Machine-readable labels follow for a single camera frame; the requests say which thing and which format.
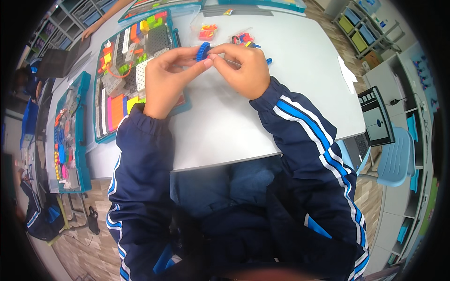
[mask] laptop keyboard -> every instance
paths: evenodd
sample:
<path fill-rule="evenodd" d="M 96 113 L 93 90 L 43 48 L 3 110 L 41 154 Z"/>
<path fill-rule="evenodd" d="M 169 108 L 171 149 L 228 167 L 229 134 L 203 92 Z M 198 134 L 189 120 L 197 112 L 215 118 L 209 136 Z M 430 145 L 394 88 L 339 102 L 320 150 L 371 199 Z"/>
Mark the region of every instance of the laptop keyboard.
<path fill-rule="evenodd" d="M 367 140 L 365 138 L 365 135 L 360 134 L 355 136 L 356 145 L 358 146 L 358 149 L 360 151 L 360 155 L 362 158 L 364 158 L 365 154 L 367 153 L 367 150 L 369 149 L 369 145 L 367 144 Z"/>

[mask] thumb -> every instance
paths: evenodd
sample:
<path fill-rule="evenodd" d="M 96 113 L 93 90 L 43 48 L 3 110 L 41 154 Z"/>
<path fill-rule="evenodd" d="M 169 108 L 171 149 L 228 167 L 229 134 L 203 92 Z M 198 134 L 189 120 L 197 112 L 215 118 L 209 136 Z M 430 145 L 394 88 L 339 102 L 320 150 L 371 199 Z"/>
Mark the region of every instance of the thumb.
<path fill-rule="evenodd" d="M 230 81 L 236 74 L 235 70 L 219 55 L 210 54 L 209 58 L 214 62 L 214 67 L 217 71 L 225 78 L 225 80 Z"/>
<path fill-rule="evenodd" d="M 197 62 L 190 68 L 183 72 L 178 73 L 178 77 L 185 83 L 188 84 L 190 81 L 194 80 L 197 76 L 205 72 L 208 68 L 212 67 L 213 62 L 210 59 L 205 59 Z"/>

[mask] cardboard box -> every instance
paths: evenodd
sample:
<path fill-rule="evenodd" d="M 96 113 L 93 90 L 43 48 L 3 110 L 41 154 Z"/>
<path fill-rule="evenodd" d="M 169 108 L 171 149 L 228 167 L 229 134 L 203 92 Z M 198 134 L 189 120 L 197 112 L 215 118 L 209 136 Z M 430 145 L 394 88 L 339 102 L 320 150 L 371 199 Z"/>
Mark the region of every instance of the cardboard box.
<path fill-rule="evenodd" d="M 376 51 L 372 50 L 367 55 L 365 55 L 361 59 L 361 63 L 363 64 L 364 69 L 369 72 L 369 70 L 374 69 L 378 64 L 383 62 L 383 58 Z"/>

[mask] elastic cuff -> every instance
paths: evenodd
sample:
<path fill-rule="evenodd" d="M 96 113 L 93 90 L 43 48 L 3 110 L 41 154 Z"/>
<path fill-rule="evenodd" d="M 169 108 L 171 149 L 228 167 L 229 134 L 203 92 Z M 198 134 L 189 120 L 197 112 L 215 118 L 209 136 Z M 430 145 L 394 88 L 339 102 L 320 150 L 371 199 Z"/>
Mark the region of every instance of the elastic cuff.
<path fill-rule="evenodd" d="M 270 84 L 264 94 L 257 99 L 249 101 L 257 111 L 266 111 L 275 107 L 284 91 L 289 91 L 286 86 L 280 84 L 275 77 L 270 77 Z"/>
<path fill-rule="evenodd" d="M 136 103 L 131 109 L 130 118 L 141 131 L 151 135 L 163 135 L 169 133 L 170 119 L 155 119 L 142 113 L 145 103 Z"/>

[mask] light blue chair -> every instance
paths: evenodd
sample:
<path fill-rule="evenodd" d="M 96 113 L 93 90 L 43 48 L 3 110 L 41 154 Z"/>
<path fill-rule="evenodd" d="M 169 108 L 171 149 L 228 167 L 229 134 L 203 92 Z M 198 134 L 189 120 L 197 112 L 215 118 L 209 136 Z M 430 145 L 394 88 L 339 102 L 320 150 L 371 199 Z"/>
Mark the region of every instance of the light blue chair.
<path fill-rule="evenodd" d="M 369 174 L 360 174 L 367 162 L 370 150 L 368 150 L 360 167 L 356 171 L 358 177 L 373 180 L 390 187 L 397 187 L 405 181 L 406 177 L 413 177 L 415 175 L 416 160 L 414 140 L 411 134 L 400 127 L 393 127 L 392 131 L 396 140 L 395 143 L 383 145 L 381 156 L 375 160 L 375 163 L 379 160 L 378 177 Z M 354 169 L 344 141 L 338 141 L 337 143 L 341 148 L 342 161 Z"/>

